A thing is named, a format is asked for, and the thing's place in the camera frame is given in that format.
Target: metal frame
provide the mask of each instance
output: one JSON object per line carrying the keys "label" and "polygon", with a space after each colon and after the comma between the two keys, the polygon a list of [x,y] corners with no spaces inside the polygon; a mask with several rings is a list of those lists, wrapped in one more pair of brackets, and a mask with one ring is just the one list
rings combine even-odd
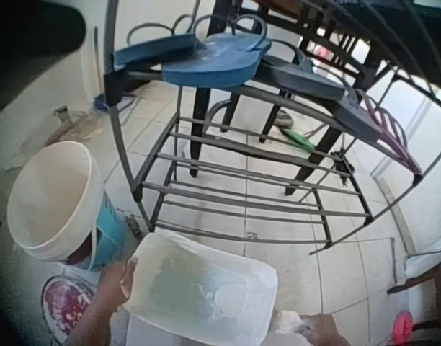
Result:
{"label": "metal frame", "polygon": [[[306,3],[309,7],[316,8],[315,4],[312,4],[309,0],[303,0],[304,3]],[[356,234],[358,231],[366,227],[368,224],[372,223],[373,221],[380,218],[384,213],[388,212],[394,205],[398,204],[406,195],[409,194],[409,192],[416,187],[416,185],[411,185],[409,189],[404,191],[396,200],[394,200],[390,205],[388,205],[386,208],[384,208],[381,212],[379,212],[378,215],[373,216],[370,212],[369,206],[367,204],[367,201],[360,190],[360,187],[358,186],[358,183],[355,179],[355,176],[353,175],[353,172],[349,169],[349,164],[345,160],[345,158],[342,158],[342,161],[345,165],[345,170],[338,171],[334,167],[332,168],[326,168],[321,167],[319,164],[321,160],[326,158],[331,158],[335,162],[340,162],[341,159],[335,156],[332,156],[328,154],[329,152],[329,144],[335,143],[335,141],[339,138],[339,136],[342,133],[348,133],[352,136],[354,133],[351,133],[346,128],[344,128],[342,125],[340,125],[338,122],[336,122],[332,117],[329,117],[325,115],[324,113],[321,113],[312,107],[308,107],[305,105],[302,105],[296,101],[293,101],[291,99],[286,98],[284,95],[276,95],[270,92],[266,92],[265,90],[261,90],[258,88],[250,87],[250,86],[237,86],[234,88],[229,88],[227,91],[232,92],[232,95],[244,95],[248,97],[252,97],[255,99],[260,99],[265,102],[270,102],[274,105],[278,105],[280,107],[286,107],[291,110],[295,110],[301,114],[304,114],[306,116],[312,117],[313,119],[321,121],[323,124],[326,124],[329,126],[329,129],[327,130],[324,139],[320,142],[320,144],[316,147],[316,150],[311,153],[311,157],[309,160],[303,160],[303,159],[297,159],[294,156],[290,155],[283,155],[283,154],[277,154],[272,153],[270,151],[265,151],[262,149],[257,149],[251,146],[247,146],[242,143],[237,143],[235,141],[230,141],[226,139],[219,139],[215,138],[208,133],[209,127],[216,127],[220,128],[221,130],[232,130],[239,133],[247,134],[248,136],[255,136],[259,140],[267,139],[271,141],[276,141],[279,143],[286,143],[283,140],[272,138],[269,136],[266,136],[264,134],[258,134],[258,133],[252,133],[251,131],[242,130],[238,128],[233,128],[227,124],[215,124],[212,123],[212,119],[214,115],[224,107],[229,107],[232,104],[235,104],[238,102],[238,98],[231,97],[231,100],[229,101],[223,101],[219,102],[218,104],[214,105],[211,110],[208,111],[208,102],[209,102],[209,89],[198,89],[197,90],[197,101],[195,103],[194,108],[194,116],[193,119],[185,118],[180,116],[180,104],[181,104],[181,98],[182,98],[182,88],[179,88],[178,93],[178,102],[177,102],[177,110],[174,114],[174,117],[169,121],[161,135],[159,136],[158,140],[155,142],[155,145],[151,149],[151,152],[147,156],[146,160],[143,163],[143,166],[139,170],[136,177],[133,176],[130,165],[128,161],[128,156],[126,154],[124,142],[123,142],[123,135],[121,133],[120,129],[120,121],[118,117],[118,111],[117,111],[117,105],[113,102],[112,97],[110,96],[112,94],[112,91],[114,91],[117,88],[117,85],[120,84],[120,81],[125,78],[131,78],[131,79],[147,79],[147,80],[161,80],[161,74],[155,71],[149,71],[149,72],[130,72],[128,74],[124,74],[120,71],[115,71],[113,67],[113,50],[114,50],[114,37],[115,37],[115,22],[116,22],[116,16],[117,16],[117,5],[118,0],[108,0],[108,6],[107,6],[107,13],[106,13],[106,20],[105,20],[105,31],[104,31],[104,86],[105,86],[105,96],[107,104],[110,105],[110,119],[112,122],[112,129],[115,137],[115,143],[117,145],[117,150],[119,153],[119,157],[125,172],[126,179],[130,185],[130,191],[133,194],[134,200],[138,204],[139,210],[143,216],[143,220],[145,221],[148,230],[154,231],[156,227],[163,227],[166,229],[171,229],[173,231],[178,231],[181,233],[186,234],[194,234],[199,236],[208,236],[216,239],[226,239],[226,240],[232,240],[232,241],[248,241],[248,242],[259,242],[259,243],[270,243],[270,244],[324,244],[324,247],[316,250],[315,252],[312,252],[312,254],[324,251],[325,249],[328,249],[341,241],[344,241],[345,239],[348,239],[349,237]],[[340,5],[337,5],[335,3],[331,4],[332,6],[339,7]],[[405,4],[405,7],[407,7],[409,10],[414,12],[414,9],[411,9],[410,5]],[[317,7],[321,13],[324,12],[324,14],[328,14],[327,9],[322,9],[320,7]],[[215,3],[214,12],[216,14],[223,14],[225,16],[228,15],[235,15],[235,14],[243,14],[248,12],[246,9],[241,8],[241,2],[239,1],[236,6],[232,6],[232,0],[217,0]],[[337,59],[334,59],[332,62],[325,61],[330,66],[337,65],[337,68],[340,71],[343,71],[346,69],[345,66],[347,64],[355,65],[357,70],[359,71],[356,82],[354,87],[359,87],[361,89],[368,90],[373,83],[375,83],[379,78],[381,78],[381,75],[385,75],[386,72],[388,72],[388,68],[380,71],[377,73],[378,66],[380,63],[380,59],[376,56],[375,51],[372,49],[366,61],[363,64],[358,63],[357,61],[353,61],[353,58],[350,56],[349,52],[353,47],[355,46],[355,38],[350,38],[347,36],[346,40],[343,40],[340,44],[340,46],[337,46],[333,43],[329,42],[329,36],[330,34],[337,29],[337,26],[339,23],[335,20],[335,18],[331,18],[329,21],[327,30],[329,32],[329,35],[325,33],[325,35],[322,37],[326,40],[324,42],[321,40],[321,37],[316,35],[315,32],[319,27],[319,23],[313,23],[311,25],[308,25],[310,29],[306,29],[303,26],[300,27],[298,25],[295,25],[295,23],[291,21],[287,21],[286,19],[270,16],[267,11],[260,10],[259,15],[261,15],[263,18],[265,18],[269,23],[273,25],[277,25],[280,27],[283,27],[289,31],[293,31],[296,33],[299,33],[300,35],[305,35],[307,40],[314,41],[318,44],[321,44],[329,49],[332,49],[335,53],[338,54]],[[225,22],[221,21],[219,19],[213,18],[211,19],[210,27],[208,32],[214,33],[214,32],[221,32],[225,30]],[[362,23],[357,22],[357,25],[363,27]],[[428,39],[428,43],[432,47],[432,51],[434,53],[434,57],[437,59],[438,66],[441,68],[441,60],[440,56],[437,54],[436,48],[433,49],[433,42],[430,40],[430,37],[427,36],[427,31],[425,30],[424,36]],[[373,39],[373,42],[377,42],[379,40],[376,40],[376,37],[371,37]],[[307,42],[305,41],[302,46],[303,48],[306,48]],[[386,47],[380,43],[380,48],[383,48],[386,50]],[[391,56],[391,52],[386,50],[387,56]],[[398,64],[398,61],[396,61],[395,56],[391,56],[391,60],[396,63],[397,66],[401,67],[401,64]],[[347,70],[347,73],[351,76],[353,76],[353,71]],[[428,95],[432,100],[440,103],[440,101],[435,97],[435,93],[432,91],[432,88],[429,88],[429,91],[423,90],[420,86],[416,85],[414,83],[414,80],[408,75],[408,78],[404,78],[402,76],[399,76],[396,74],[396,79],[405,81],[406,83],[412,85],[415,88],[419,88],[422,90],[422,92],[425,95]],[[190,136],[179,133],[179,122],[185,121],[192,124],[192,133]],[[165,153],[161,153],[161,149],[163,148],[164,144],[166,143],[167,139],[169,137],[174,137],[174,155],[169,155]],[[177,156],[177,141],[178,138],[183,138],[190,140],[191,144],[191,159],[186,159],[181,156]],[[346,153],[350,147],[353,145],[353,142],[344,149],[344,152]],[[311,184],[308,182],[305,182],[304,179],[298,179],[298,180],[292,180],[292,179],[285,179],[282,177],[276,177],[269,174],[262,174],[260,172],[251,172],[245,169],[234,169],[232,167],[222,166],[219,164],[212,164],[209,162],[203,162],[199,160],[200,157],[200,149],[201,149],[201,143],[205,145],[211,145],[216,146],[218,148],[222,148],[225,150],[230,151],[236,151],[243,155],[251,156],[251,157],[259,157],[260,159],[266,159],[270,161],[278,161],[278,162],[285,162],[288,164],[293,164],[296,166],[301,167],[300,173],[304,172],[305,176],[308,176],[313,172],[315,169],[321,169],[325,171],[325,174],[323,177],[316,183]],[[381,151],[386,156],[389,156],[391,159],[396,161],[396,157],[391,154],[390,151],[383,148],[382,146],[376,144],[376,143],[367,143],[371,145],[372,147],[376,148],[377,150]],[[169,171],[167,172],[164,182],[162,184],[154,184],[146,181],[146,178],[148,176],[148,173],[151,170],[151,167],[155,163],[157,159],[165,159],[169,160],[171,162]],[[431,170],[435,167],[437,162],[441,159],[441,152],[437,156],[437,158],[432,162],[432,164],[425,170],[423,174],[423,178],[426,177]],[[272,185],[279,185],[286,187],[287,189],[292,190],[303,190],[305,191],[305,195],[301,197],[299,201],[289,201],[289,200],[279,200],[276,198],[268,198],[265,196],[258,196],[258,195],[248,195],[243,194],[240,192],[230,192],[230,191],[223,191],[219,189],[214,189],[211,187],[203,187],[196,184],[186,183],[186,182],[180,182],[177,179],[177,170],[178,169],[190,169],[190,173],[193,177],[196,177],[198,172],[207,172],[209,174],[220,174],[228,177],[233,177],[236,179],[246,179],[249,181],[255,181],[260,182],[264,184],[272,184]],[[326,187],[324,185],[321,185],[321,182],[327,177],[329,174],[335,174],[340,177],[348,177],[349,181],[351,182],[352,186],[354,187],[354,191],[348,191],[343,189],[337,189],[334,187]],[[200,193],[200,192],[193,192],[186,188],[196,188],[201,189],[204,192],[211,192],[212,194],[207,193]],[[143,188],[152,189],[159,192],[159,196],[156,202],[156,206],[153,210],[153,213],[151,217],[149,218],[145,208],[142,204],[142,198],[143,198]],[[363,207],[364,212],[363,213],[350,213],[350,212],[339,212],[339,211],[333,211],[333,210],[325,210],[323,207],[323,203],[321,202],[320,192],[321,191],[328,191],[332,193],[344,193],[348,195],[354,195],[359,198],[360,204]],[[223,210],[216,210],[213,208],[206,208],[204,206],[198,206],[198,205],[190,205],[186,203],[181,203],[179,201],[174,201],[166,198],[169,195],[178,195],[180,197],[189,198],[189,199],[196,199],[196,200],[204,200],[212,203],[223,203],[223,204],[229,204],[229,205],[238,205],[245,208],[255,208],[258,210],[276,210],[283,213],[294,213],[294,214],[311,214],[315,216],[319,216],[320,220],[299,220],[294,218],[276,218],[276,217],[268,217],[268,216],[258,216],[258,215],[244,215],[242,213],[233,213],[230,211],[223,211]],[[313,195],[315,197],[316,203],[309,203],[305,199],[307,196]],[[253,218],[253,219],[259,219],[259,220],[265,220],[265,221],[274,221],[274,222],[286,222],[286,223],[307,223],[307,224],[321,224],[324,227],[325,231],[325,240],[314,240],[314,241],[296,241],[296,240],[289,240],[289,239],[257,239],[257,238],[249,238],[249,237],[239,237],[239,236],[229,236],[226,234],[219,234],[212,231],[207,230],[199,230],[199,229],[193,229],[186,226],[180,226],[175,225],[173,223],[169,223],[167,221],[163,221],[159,219],[159,214],[161,211],[161,208],[164,204],[171,205],[173,207],[178,208],[190,208],[192,210],[197,210],[203,213],[219,213],[226,216],[235,216],[235,217],[242,217],[242,218]],[[352,232],[348,233],[347,235],[343,236],[340,239],[333,240],[331,236],[331,230],[328,225],[327,216],[339,216],[339,217],[361,217],[365,219],[365,222],[360,227],[357,227]]]}

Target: metal shoe rack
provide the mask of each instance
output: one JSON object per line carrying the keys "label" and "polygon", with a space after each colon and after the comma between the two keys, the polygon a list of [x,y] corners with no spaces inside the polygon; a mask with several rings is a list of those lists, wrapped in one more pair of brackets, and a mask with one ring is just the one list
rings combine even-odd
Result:
{"label": "metal shoe rack", "polygon": [[[441,101],[436,98],[435,93],[430,86],[430,82],[426,78],[428,89],[421,88],[418,84],[414,82],[412,77],[403,69],[403,64],[397,59],[397,57],[389,50],[389,48],[383,44],[383,42],[376,36],[373,35],[368,28],[366,28],[361,22],[357,21],[350,13],[344,10],[343,7],[335,3],[334,1],[328,1],[324,5],[321,3],[324,1],[318,1],[319,5],[315,1],[302,0],[300,3],[303,8],[300,10],[299,20],[292,22],[291,20],[283,19],[282,17],[273,15],[269,13],[270,9],[267,9],[259,5],[258,10],[253,11],[250,9],[244,9],[241,6],[241,1],[232,0],[217,0],[214,7],[214,13],[221,16],[235,17],[238,14],[255,14],[260,16],[266,22],[271,25],[278,26],[289,30],[291,32],[297,33],[303,37],[300,43],[300,49],[304,50],[308,56],[318,59],[325,63],[327,66],[332,68],[337,68],[343,73],[355,77],[354,88],[362,89],[367,91],[372,85],[374,85],[378,80],[383,78],[392,69],[395,72],[393,78],[388,85],[382,99],[383,101],[385,95],[388,93],[391,85],[396,81],[403,81],[410,84],[415,89],[418,89],[421,93],[429,97],[432,101],[436,102],[437,105],[441,106]],[[263,89],[258,89],[253,86],[236,86],[233,88],[225,89],[225,91],[231,93],[231,98],[226,101],[219,102],[208,109],[209,104],[209,89],[198,89],[196,93],[195,106],[193,112],[193,118],[182,117],[180,114],[181,99],[183,96],[183,88],[179,88],[177,97],[177,109],[168,122],[166,127],[161,132],[158,140],[153,145],[150,153],[146,157],[142,167],[139,169],[136,176],[133,176],[128,157],[126,154],[123,136],[120,129],[120,121],[117,111],[117,102],[120,100],[121,90],[120,85],[123,85],[123,81],[126,79],[143,79],[143,80],[161,80],[161,73],[152,70],[143,71],[116,71],[113,66],[113,51],[114,51],[114,36],[115,36],[115,20],[117,16],[117,5],[118,0],[109,0],[107,7],[106,25],[105,25],[105,39],[104,39],[104,85],[105,85],[105,96],[107,104],[110,106],[110,119],[112,121],[112,128],[114,131],[115,142],[117,145],[117,150],[120,155],[120,160],[125,172],[125,176],[130,185],[130,191],[133,195],[134,201],[137,203],[139,210],[142,213],[143,219],[149,231],[154,231],[155,228],[169,229],[172,231],[178,231],[184,234],[192,234],[196,236],[206,236],[217,239],[226,239],[231,241],[249,241],[258,243],[270,243],[270,244],[323,244],[322,247],[317,250],[323,251],[328,249],[335,244],[349,238],[350,236],[356,234],[358,231],[366,227],[376,219],[380,218],[384,213],[389,211],[395,204],[402,200],[413,188],[415,188],[433,169],[437,162],[441,159],[441,152],[437,158],[432,162],[432,164],[423,172],[420,177],[414,177],[414,183],[411,187],[404,191],[393,203],[391,203],[384,210],[379,212],[378,215],[373,215],[368,206],[368,203],[363,195],[360,186],[355,179],[354,173],[352,172],[349,163],[347,162],[344,155],[335,156],[329,153],[329,150],[333,147],[337,139],[342,133],[348,133],[355,139],[348,145],[347,148],[343,149],[343,154],[345,154],[356,140],[364,141],[359,138],[356,133],[353,133],[348,128],[345,128],[341,123],[337,122],[333,117],[326,115],[319,110],[299,103],[292,100],[286,92],[280,92],[279,94],[273,94],[271,92],[265,91]],[[346,29],[342,26],[342,23],[331,15],[331,8],[335,7],[339,11],[342,11],[348,19],[350,19],[356,26],[360,26],[363,30],[362,35],[356,36],[353,31]],[[418,19],[418,28],[422,30],[423,35],[427,36],[427,31],[424,31],[424,27],[420,22],[420,19],[415,14],[414,9],[408,4],[405,5],[410,11],[413,18]],[[369,6],[368,9],[373,12],[373,16],[379,19],[380,25],[384,25],[387,30],[392,30],[388,24],[382,20],[382,16],[376,12],[376,10]],[[326,32],[324,36],[317,34],[317,29],[324,25]],[[225,30],[225,22],[216,18],[212,18],[208,30],[208,34],[213,34],[216,32],[223,32]],[[330,41],[331,34],[335,31],[344,32],[343,39],[336,45]],[[364,38],[370,42],[370,52],[363,64],[356,61],[352,56],[356,42]],[[307,51],[308,44],[313,41],[334,53],[334,57],[331,59],[325,59],[312,52]],[[431,40],[427,40],[429,44],[433,45]],[[407,49],[406,54],[413,60],[416,59],[412,56],[411,52]],[[441,61],[440,54],[434,53],[434,59],[436,61]],[[381,59],[387,60],[387,66],[384,69],[379,69]],[[353,68],[348,68],[348,66],[355,67],[358,72],[354,72]],[[316,149],[311,152],[308,159],[302,159],[297,156],[289,154],[281,154],[277,152],[272,152],[264,150],[262,148],[257,148],[256,146],[250,146],[248,144],[240,143],[238,141],[232,141],[226,138],[221,138],[219,136],[214,136],[208,133],[208,128],[220,128],[222,132],[231,131],[236,133],[242,133],[248,135],[251,138],[257,138],[257,140],[264,141],[274,141],[284,145],[291,146],[287,141],[281,140],[279,138],[273,138],[266,136],[265,134],[259,134],[251,132],[248,130],[234,128],[229,124],[228,118],[233,116],[236,103],[238,102],[239,95],[245,97],[251,97],[253,99],[260,99],[261,101],[269,102],[273,105],[274,111],[280,107],[288,108],[299,112],[302,115],[313,118],[323,124],[327,125],[329,128],[325,135],[321,139],[320,143],[317,145]],[[213,118],[217,112],[226,108],[226,115],[224,117],[223,124],[213,123]],[[179,132],[179,124],[183,122],[185,124],[191,125],[191,134],[184,134]],[[174,152],[168,154],[167,151],[162,151],[164,144],[169,138],[174,138]],[[189,141],[190,142],[190,159],[184,157],[183,155],[178,155],[177,146],[178,141]],[[373,143],[365,141],[366,144],[377,149],[381,153],[385,154],[389,158],[402,164],[397,157],[384,146],[379,143]],[[280,162],[283,164],[289,164],[294,167],[300,167],[300,171],[296,179],[286,179],[283,177],[278,177],[275,175],[264,174],[261,172],[253,172],[246,169],[238,169],[229,167],[226,165],[221,165],[213,162],[206,162],[199,159],[201,145],[213,146],[216,148],[221,148],[228,151],[234,151],[245,156],[254,157],[258,159]],[[334,161],[332,168],[324,167],[320,165],[321,161],[325,158],[329,158]],[[157,159],[170,161],[169,170],[165,176],[164,182],[161,184],[155,184],[148,182],[148,174],[151,171],[152,166],[155,164]],[[180,169],[190,170],[190,175],[192,175],[192,182],[183,182],[177,179],[177,172]],[[312,174],[315,170],[324,171],[324,175],[317,183],[310,183],[306,181],[306,178]],[[232,192],[227,190],[215,189],[212,187],[206,187],[197,184],[196,176],[198,174],[209,173],[209,174],[219,174],[221,176],[233,177],[236,179],[245,179],[251,182],[260,182],[264,184],[271,184],[283,187],[283,192],[287,192],[286,195],[290,195],[294,190],[303,191],[303,196],[299,200],[290,200],[283,195],[283,199],[269,198],[259,195],[245,194],[243,192]],[[322,185],[326,176],[329,174],[335,175],[337,177],[344,177],[352,185],[352,189],[340,189],[330,186]],[[142,199],[143,199],[143,189],[155,190],[159,193],[158,199],[156,201],[156,206],[151,215],[147,214],[145,211]],[[321,192],[332,192],[341,195],[353,195],[358,198],[363,212],[352,213],[352,212],[341,212],[334,210],[326,210],[321,202]],[[204,208],[196,205],[181,203],[173,199],[168,199],[170,195],[176,195],[183,197],[185,199],[195,199],[203,200],[210,203],[220,203],[225,205],[235,205],[245,208],[251,208],[256,210],[272,210],[290,214],[306,214],[311,215],[310,220],[299,218],[275,218],[268,216],[249,215],[246,213],[234,213],[231,211],[223,211],[213,208]],[[306,199],[308,196],[313,196],[313,199]],[[170,223],[168,221],[159,218],[161,208],[164,204],[172,205],[178,208],[189,208],[192,210],[197,210],[200,213],[219,213],[226,216],[236,216],[239,218],[254,218],[265,221],[276,221],[276,222],[286,222],[286,223],[312,223],[322,225],[325,233],[326,239],[322,240],[293,240],[293,239],[263,239],[263,238],[249,238],[240,236],[231,236],[228,234],[221,234],[211,230],[206,229],[194,229],[186,227],[183,225]],[[330,216],[337,216],[340,218],[363,218],[364,223],[360,227],[354,229],[346,236],[340,239],[333,239],[331,236],[331,229],[329,228],[329,223],[327,218]]]}

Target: green object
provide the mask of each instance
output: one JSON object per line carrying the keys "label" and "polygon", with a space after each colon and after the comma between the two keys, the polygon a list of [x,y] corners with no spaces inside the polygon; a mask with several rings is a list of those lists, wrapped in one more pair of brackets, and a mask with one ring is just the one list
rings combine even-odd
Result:
{"label": "green object", "polygon": [[306,137],[301,136],[299,133],[296,133],[293,130],[288,130],[287,128],[281,128],[280,132],[288,140],[296,144],[298,148],[308,151],[309,153],[311,153],[315,149],[315,146],[312,143],[310,143],[310,141]]}

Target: white bucket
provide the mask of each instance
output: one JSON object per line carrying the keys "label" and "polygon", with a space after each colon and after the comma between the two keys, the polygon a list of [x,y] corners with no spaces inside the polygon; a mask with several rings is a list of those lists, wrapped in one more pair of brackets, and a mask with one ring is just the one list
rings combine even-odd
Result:
{"label": "white bucket", "polygon": [[91,234],[94,259],[97,240],[91,230],[103,194],[99,167],[83,144],[66,141],[44,148],[12,187],[7,206],[11,235],[33,257],[57,262]]}
{"label": "white bucket", "polygon": [[165,230],[146,236],[134,256],[130,313],[208,345],[262,344],[277,295],[272,267]]}

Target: bucket rim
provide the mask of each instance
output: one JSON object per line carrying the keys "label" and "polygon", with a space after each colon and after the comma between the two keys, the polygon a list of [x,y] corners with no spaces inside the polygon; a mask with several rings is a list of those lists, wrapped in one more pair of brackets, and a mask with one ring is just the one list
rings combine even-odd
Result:
{"label": "bucket rim", "polygon": [[[61,227],[61,229],[55,234],[55,236],[53,236],[52,238],[50,238],[49,240],[45,241],[42,244],[39,244],[39,245],[36,245],[36,246],[31,246],[31,247],[21,244],[21,242],[14,236],[14,233],[12,232],[12,228],[11,228],[11,225],[10,225],[11,222],[9,221],[9,214],[7,213],[7,219],[8,219],[7,222],[8,222],[9,232],[11,233],[13,240],[20,247],[22,247],[24,249],[27,249],[27,250],[41,249],[41,248],[46,247],[47,245],[49,245],[49,243],[51,243],[52,241],[55,241],[60,236],[62,231],[65,230],[66,225],[69,224],[70,220],[73,218],[73,215],[75,215],[75,213],[78,211],[80,202],[83,200],[83,198],[85,196],[85,193],[88,190],[88,187],[90,187],[90,185],[91,185],[92,166],[93,166],[93,164],[97,165],[97,163],[95,162],[94,157],[92,157],[92,155],[89,152],[88,148],[83,143],[76,142],[76,141],[61,141],[61,142],[57,142],[57,143],[51,144],[50,146],[47,146],[44,149],[38,151],[28,162],[34,160],[37,156],[40,156],[41,154],[44,154],[43,152],[46,149],[52,149],[53,147],[61,146],[61,145],[65,145],[65,144],[72,145],[72,146],[77,146],[84,153],[86,153],[86,157],[87,157],[88,163],[89,163],[86,185],[84,186],[84,190],[83,190],[83,192],[81,194],[81,197],[79,198],[78,203],[76,204],[76,206],[75,206],[73,212],[71,213],[70,217],[67,219],[67,221],[64,223],[64,225]],[[97,167],[97,174],[99,175],[98,178],[99,178],[99,181],[100,181],[101,177],[100,177],[100,172],[99,172],[98,168],[99,167]],[[13,184],[13,187],[14,187],[14,185],[16,185],[17,180],[19,180],[19,178],[22,175],[23,171],[24,171],[24,169],[22,168],[22,171],[20,172],[19,176],[16,178],[16,180],[15,180],[15,182]],[[9,209],[9,206],[12,204],[11,201],[12,201],[12,190],[11,190],[11,193],[9,194],[9,199],[8,199],[8,203],[7,203],[7,208],[8,209]],[[90,232],[90,230],[88,230],[85,233],[85,238],[88,236],[89,232]]]}

